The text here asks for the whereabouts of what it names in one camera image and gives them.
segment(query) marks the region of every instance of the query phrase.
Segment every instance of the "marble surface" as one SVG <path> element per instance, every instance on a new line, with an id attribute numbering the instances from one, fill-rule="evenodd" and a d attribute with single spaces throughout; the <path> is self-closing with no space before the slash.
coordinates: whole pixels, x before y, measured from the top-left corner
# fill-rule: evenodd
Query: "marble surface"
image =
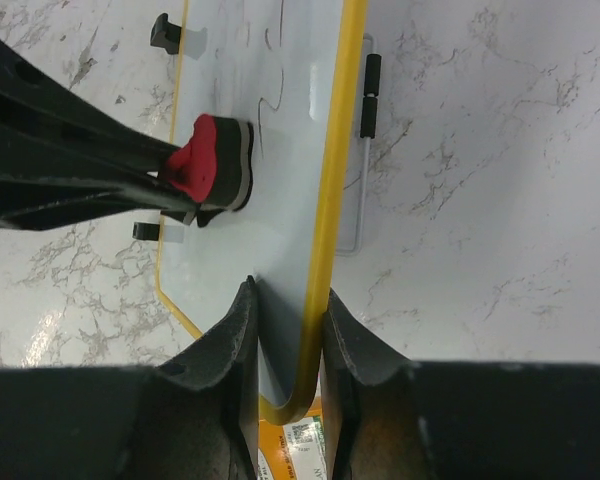
<path id="1" fill-rule="evenodd" d="M 165 138 L 180 0 L 0 0 L 0 37 Z M 364 247 L 333 286 L 413 358 L 600 362 L 600 0 L 370 0 L 384 57 Z M 356 188 L 355 168 L 349 189 Z M 150 362 L 188 334 L 134 219 L 0 231 L 0 365 Z"/>

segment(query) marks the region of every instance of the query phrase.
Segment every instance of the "yellow frame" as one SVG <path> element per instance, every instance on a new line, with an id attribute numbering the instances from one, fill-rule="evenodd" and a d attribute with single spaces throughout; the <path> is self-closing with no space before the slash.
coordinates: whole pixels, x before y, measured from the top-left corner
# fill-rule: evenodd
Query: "yellow frame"
<path id="1" fill-rule="evenodd" d="M 331 272 L 338 237 L 338 222 L 342 205 L 342 189 L 347 170 L 351 123 L 356 94 L 356 82 L 360 67 L 360 52 L 364 35 L 367 0 L 343 0 L 342 20 L 338 38 L 338 53 L 333 78 L 329 121 L 320 179 L 320 193 L 316 212 L 316 227 L 313 235 L 313 246 L 309 264 L 309 279 L 302 325 L 302 340 L 298 355 L 296 381 L 291 397 L 281 407 L 276 407 L 262 395 L 260 396 L 260 414 L 273 424 L 283 425 L 302 418 L 313 402 L 316 379 L 320 367 L 320 350 L 322 349 L 322 315 L 329 303 Z M 180 51 L 185 45 L 187 12 L 189 1 L 184 0 L 182 14 L 182 36 Z M 176 88 L 173 96 L 173 112 L 171 134 L 173 143 L 175 131 L 178 91 L 182 53 L 178 56 Z M 182 323 L 184 328 L 194 337 L 199 338 L 202 332 L 180 310 L 160 288 L 160 258 L 162 254 L 162 233 L 164 218 L 160 219 L 160 239 L 156 262 L 156 291 L 158 298 L 171 313 Z"/>

